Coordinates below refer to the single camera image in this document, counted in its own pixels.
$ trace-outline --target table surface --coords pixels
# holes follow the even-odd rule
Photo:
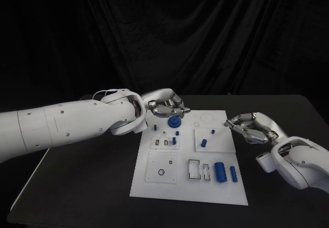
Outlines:
[[[289,136],[329,148],[329,127],[299,95],[185,95],[194,110],[227,110],[228,117],[263,112]],[[100,137],[52,148],[8,220],[75,228],[328,227],[329,194],[298,190],[277,171],[266,173],[256,156],[270,145],[250,145],[233,133],[250,206],[129,197],[142,133]]]

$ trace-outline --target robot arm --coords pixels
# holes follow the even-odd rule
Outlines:
[[[277,170],[298,189],[314,186],[329,177],[329,151],[308,139],[289,137],[263,113],[241,114],[224,125],[244,136],[249,143],[272,144],[272,153],[259,155],[257,161],[264,171]]]
[[[119,90],[101,101],[67,102],[0,113],[0,162],[94,138],[109,129],[114,135],[142,132],[148,129],[149,109],[159,117],[184,116],[191,111],[172,89],[156,90],[142,97]]]

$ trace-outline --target hole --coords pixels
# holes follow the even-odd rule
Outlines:
[[[162,175],[165,174],[165,170],[161,169],[158,173],[159,173],[159,175],[162,176]]]

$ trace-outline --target black ring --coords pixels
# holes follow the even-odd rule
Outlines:
[[[165,174],[165,170],[163,170],[163,169],[161,169],[161,170],[159,170],[159,172],[158,172],[158,173],[159,173],[159,175],[162,176],[163,174],[161,174],[161,171],[163,171],[163,174]]]

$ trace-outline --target black backdrop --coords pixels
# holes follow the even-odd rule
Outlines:
[[[0,112],[171,87],[302,94],[328,121],[327,1],[32,0],[0,10]],[[0,223],[41,156],[0,164]]]

